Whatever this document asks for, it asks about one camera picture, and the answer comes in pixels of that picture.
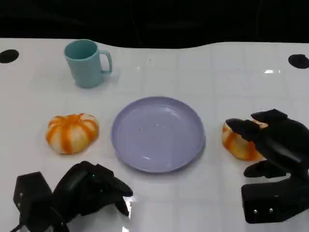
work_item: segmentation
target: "small pumpkin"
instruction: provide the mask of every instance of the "small pumpkin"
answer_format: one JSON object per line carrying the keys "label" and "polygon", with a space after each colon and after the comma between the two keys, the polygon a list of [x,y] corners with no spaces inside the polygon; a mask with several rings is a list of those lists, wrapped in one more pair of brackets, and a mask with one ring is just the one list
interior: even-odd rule
{"label": "small pumpkin", "polygon": [[[268,124],[256,120],[253,120],[253,122],[259,124],[260,128],[268,126]],[[263,158],[255,149],[253,142],[244,140],[239,134],[233,132],[226,123],[224,123],[222,127],[222,144],[235,158],[239,160],[252,161],[261,160]]]}
{"label": "small pumpkin", "polygon": [[48,124],[46,140],[60,154],[84,150],[97,137],[99,124],[88,114],[56,116]]}

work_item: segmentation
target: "mug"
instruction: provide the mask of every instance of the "mug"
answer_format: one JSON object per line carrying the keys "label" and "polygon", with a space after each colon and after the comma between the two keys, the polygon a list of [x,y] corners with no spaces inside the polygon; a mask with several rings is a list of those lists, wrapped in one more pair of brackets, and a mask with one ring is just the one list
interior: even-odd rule
{"label": "mug", "polygon": [[[110,69],[102,70],[100,54],[107,56]],[[112,57],[108,51],[98,50],[91,40],[77,40],[69,43],[64,49],[64,55],[77,85],[92,88],[103,82],[102,74],[112,72]]]}

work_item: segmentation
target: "plate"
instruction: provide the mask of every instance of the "plate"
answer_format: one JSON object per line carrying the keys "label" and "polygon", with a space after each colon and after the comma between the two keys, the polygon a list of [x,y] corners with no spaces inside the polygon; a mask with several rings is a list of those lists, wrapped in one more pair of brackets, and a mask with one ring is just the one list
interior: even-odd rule
{"label": "plate", "polygon": [[164,173],[188,164],[205,147],[201,119],[187,104],[148,97],[126,106],[112,125],[112,145],[129,166]]}

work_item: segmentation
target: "black circle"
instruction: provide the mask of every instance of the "black circle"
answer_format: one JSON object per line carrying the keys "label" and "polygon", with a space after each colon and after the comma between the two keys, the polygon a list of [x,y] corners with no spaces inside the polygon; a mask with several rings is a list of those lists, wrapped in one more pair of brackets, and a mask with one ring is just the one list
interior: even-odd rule
{"label": "black circle", "polygon": [[295,54],[289,57],[289,63],[298,69],[309,68],[309,59],[304,54]]}
{"label": "black circle", "polygon": [[19,56],[19,52],[14,49],[5,50],[0,53],[0,63],[6,64],[16,60]]}

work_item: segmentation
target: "white table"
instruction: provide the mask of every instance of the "white table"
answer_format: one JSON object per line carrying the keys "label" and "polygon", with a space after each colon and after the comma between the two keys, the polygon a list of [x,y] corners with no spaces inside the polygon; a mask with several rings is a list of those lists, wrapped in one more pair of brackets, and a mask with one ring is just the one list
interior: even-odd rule
{"label": "white table", "polygon": [[[41,171],[54,189],[83,160],[112,169],[133,189],[136,201],[130,219],[108,206],[72,221],[72,232],[308,231],[309,211],[283,223],[245,222],[240,187],[252,182],[242,175],[250,163],[234,159],[222,147],[221,126],[227,118],[272,108],[309,126],[309,70],[287,61],[292,54],[309,55],[309,44],[217,43],[177,50],[99,44],[112,54],[112,78],[81,89],[63,56],[69,41],[0,39],[0,51],[20,53],[16,61],[0,64],[1,231],[18,223],[12,200],[18,175]],[[114,155],[109,137],[113,119],[128,103],[150,95],[188,103],[204,123],[206,150],[180,171],[145,174]],[[74,113],[97,117],[100,137],[82,154],[57,155],[45,141],[47,123],[53,116]]]}

